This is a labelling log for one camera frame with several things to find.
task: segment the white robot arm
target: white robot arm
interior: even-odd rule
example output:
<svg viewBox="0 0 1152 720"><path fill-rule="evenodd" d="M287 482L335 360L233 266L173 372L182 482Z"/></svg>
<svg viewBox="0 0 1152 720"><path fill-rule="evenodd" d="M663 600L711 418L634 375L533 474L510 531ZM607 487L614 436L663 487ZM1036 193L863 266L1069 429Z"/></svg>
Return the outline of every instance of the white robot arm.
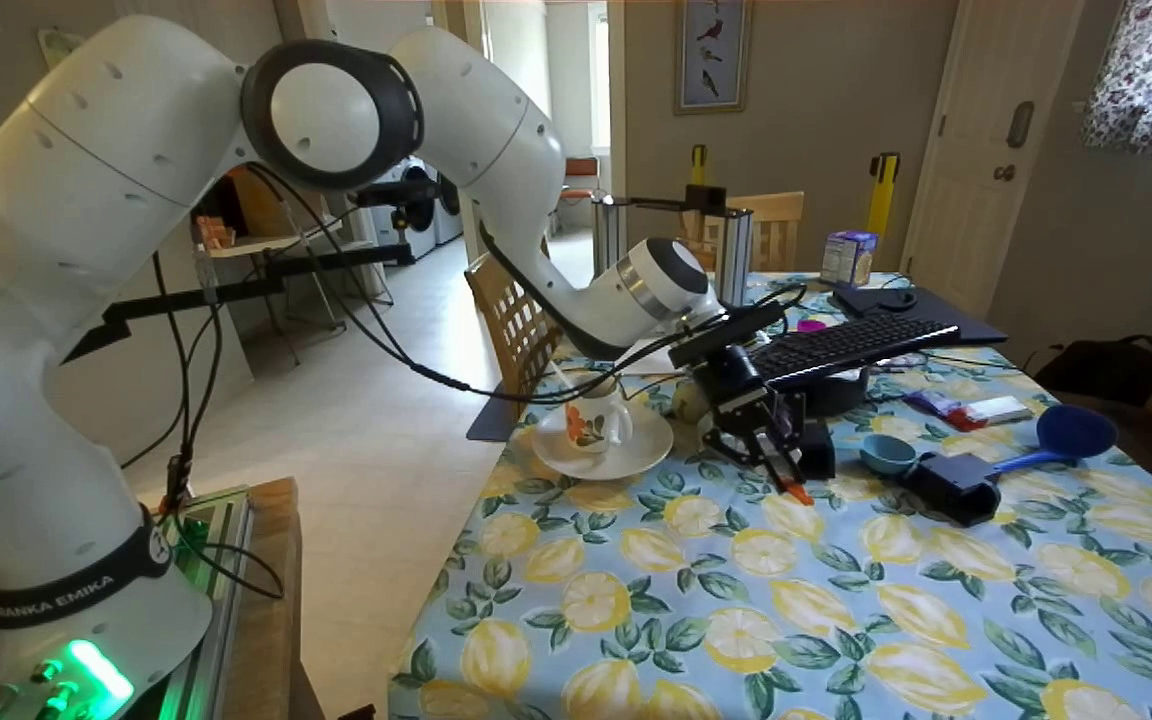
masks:
<svg viewBox="0 0 1152 720"><path fill-rule="evenodd" d="M54 411L44 372L233 165L359 189L416 147L479 200L494 246L585 346L614 356L704 295L697 260L663 241L572 288L541 252L559 193L550 120L435 29L397 60L292 44L243 73L185 29L132 17L5 120L0 716L64 691L21 683L58 651L97 651L104 695L86 707L120 716L196 646L211 610L118 460Z"/></svg>
<svg viewBox="0 0 1152 720"><path fill-rule="evenodd" d="M330 41L271 46L243 79L243 128L285 175L335 193L421 147L479 203L494 252L587 356L619 356L710 288L672 241L643 241L619 266L572 288L541 246L566 189L550 114L439 29L405 34L392 60Z"/></svg>

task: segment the plate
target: plate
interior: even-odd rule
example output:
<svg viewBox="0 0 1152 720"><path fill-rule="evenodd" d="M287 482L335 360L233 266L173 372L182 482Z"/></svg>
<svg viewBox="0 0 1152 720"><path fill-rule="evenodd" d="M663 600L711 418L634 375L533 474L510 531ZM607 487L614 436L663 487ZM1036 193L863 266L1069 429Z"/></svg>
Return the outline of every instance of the plate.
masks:
<svg viewBox="0 0 1152 720"><path fill-rule="evenodd" d="M652 406L629 403L634 417L634 441L629 444L607 444L598 454L572 453L570 430L566 430L566 406L550 411L537 422L537 454L559 474L572 478L623 478L623 474L643 474L672 453L672 429L663 417Z"/></svg>

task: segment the bottle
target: bottle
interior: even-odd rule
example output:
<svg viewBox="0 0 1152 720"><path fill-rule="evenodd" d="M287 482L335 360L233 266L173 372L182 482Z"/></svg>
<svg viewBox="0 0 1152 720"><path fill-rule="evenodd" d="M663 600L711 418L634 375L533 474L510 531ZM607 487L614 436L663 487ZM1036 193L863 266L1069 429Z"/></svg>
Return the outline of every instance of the bottle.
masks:
<svg viewBox="0 0 1152 720"><path fill-rule="evenodd" d="M875 232L834 232L823 241L822 280L830 284L867 284Z"/></svg>

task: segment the cup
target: cup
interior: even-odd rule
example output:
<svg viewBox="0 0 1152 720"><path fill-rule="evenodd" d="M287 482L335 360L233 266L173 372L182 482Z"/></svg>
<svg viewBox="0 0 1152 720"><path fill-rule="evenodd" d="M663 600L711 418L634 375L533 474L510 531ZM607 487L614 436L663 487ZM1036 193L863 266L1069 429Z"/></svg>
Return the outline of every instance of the cup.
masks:
<svg viewBox="0 0 1152 720"><path fill-rule="evenodd" d="M901 436L863 436L859 462L880 478L908 478L908 473L922 462L922 453Z"/></svg>
<svg viewBox="0 0 1152 720"><path fill-rule="evenodd" d="M566 441L577 453L607 453L614 444L634 441L629 401L619 384L598 386L572 403L566 403Z"/></svg>

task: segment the wire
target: wire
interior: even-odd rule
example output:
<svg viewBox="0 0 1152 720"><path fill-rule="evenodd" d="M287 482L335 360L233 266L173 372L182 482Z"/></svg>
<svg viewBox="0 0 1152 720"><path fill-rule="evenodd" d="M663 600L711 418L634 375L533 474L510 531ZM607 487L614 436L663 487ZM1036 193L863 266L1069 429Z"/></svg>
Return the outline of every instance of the wire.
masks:
<svg viewBox="0 0 1152 720"><path fill-rule="evenodd" d="M207 378L205 378L205 401L201 401L201 406L196 406L196 417L193 417L193 436L187 436L187 444L201 441L201 429L205 429L205 417L207 417L207 403L211 403L211 390L216 390L216 378L222 378L222 356L225 356L222 300L216 300L211 288L207 288L205 295L207 295L207 321L205 321L205 329L211 329L211 362L207 362Z"/></svg>
<svg viewBox="0 0 1152 720"><path fill-rule="evenodd" d="M345 246L335 242L331 228L319 221L319 213L310 203L310 195L305 195L297 183L287 183L282 173L271 173L271 167L265 167L265 165L250 165L250 167L254 167L254 173L265 178L265 189L271 189L275 195L292 195L292 200L299 203L299 213L318 224L318 232L331 242L331 252L345 256ZM372 305L372 295L363 295L363 305L369 305L369 310L372 310L372 321L376 321L376 329L385 331L387 344L376 340L372 329L363 329L363 325L354 317L354 306L335 295L335 288L330 288L330 295L331 295L335 310L345 310L382 351L387 351L392 360L412 360L412 356L405 351L405 344L387 331L387 325L385 325L382 306Z"/></svg>
<svg viewBox="0 0 1152 720"><path fill-rule="evenodd" d="M271 167L265 167L265 165L254 165L254 173L256 173L267 189L285 189L285 193L305 209L305 217L310 217L324 235L331 235L331 228L319 221L319 213L311 213L311 203L305 200L305 193L299 193L297 183L287 183L282 173L271 173ZM795 300L802 300L802 295L804 295L804 284L775 288L775 291L770 291L760 305L771 305L771 300L786 295L786 291L795 291ZM356 331L363 331L363 336L369 336L385 356L392 356L397 362L407 362L416 375L435 378L435 384L455 386L455 390L467 390L467 394L518 401L518 403L570 403L570 401L577 401L577 394L598 390L607 375L623 372L629 362L638 362L638 360L643 360L643 356L652 356L652 351L661 351L661 346L670 346L670 344L681 344L681 340L688 340L688 336L722 325L722 321L704 321L704 325L697 325L697 329L670 331L670 336L643 344L640 351L619 356L615 362L607 362L607 368L598 372L592 378L572 384L572 386L559 386L559 390L502 390L502 386L476 386L476 384L467 384L467 378L455 378L455 375L447 375L447 372L439 372L439 368L429 368L429 362L412 360L369 295L363 295L363 305L369 305L372 321L382 325L385 340L335 295L331 284L330 284L330 295L331 295L331 305L340 306L340 317L348 317L348 325L354 325Z"/></svg>
<svg viewBox="0 0 1152 720"><path fill-rule="evenodd" d="M285 575L282 575L265 556L256 556L256 550L250 550L250 546L237 546L237 543L201 541L196 531L185 526L182 512L173 512L169 518L175 523L175 535L182 535L175 546L182 546L182 550L193 550L196 559L205 559L216 575L233 579L233 583L243 588L243 593L267 594L267 600L285 600L285 594L287 594L287 593L285 593ZM207 546L233 550L233 556L240 556L240 559L254 559L254 562L271 579L271 588L260 588L260 583L243 579L240 572L225 569L225 559L222 559L222 556L207 556Z"/></svg>
<svg viewBox="0 0 1152 720"><path fill-rule="evenodd" d="M193 368L193 356L196 356L196 346L201 346L201 340L205 340L205 331L207 329L216 329L216 317L207 317L196 331L193 331L193 340L187 340L187 368ZM155 441L148 441L142 453L132 453L128 460L120 460L120 468L132 468L132 462L142 462L148 453L155 453L173 430L175 430L175 422L182 422L182 406L173 411L173 422L155 436Z"/></svg>
<svg viewBox="0 0 1152 720"><path fill-rule="evenodd" d="M159 295L169 295L169 280L166 280L166 256L153 252L153 280L159 288ZM187 356L185 356L185 340L182 340L182 325L175 325L175 310L169 306L169 329L173 329L173 346L175 346L175 368L182 368L182 403L175 403L175 417L182 417L182 436L187 441L193 436L193 394L187 394Z"/></svg>

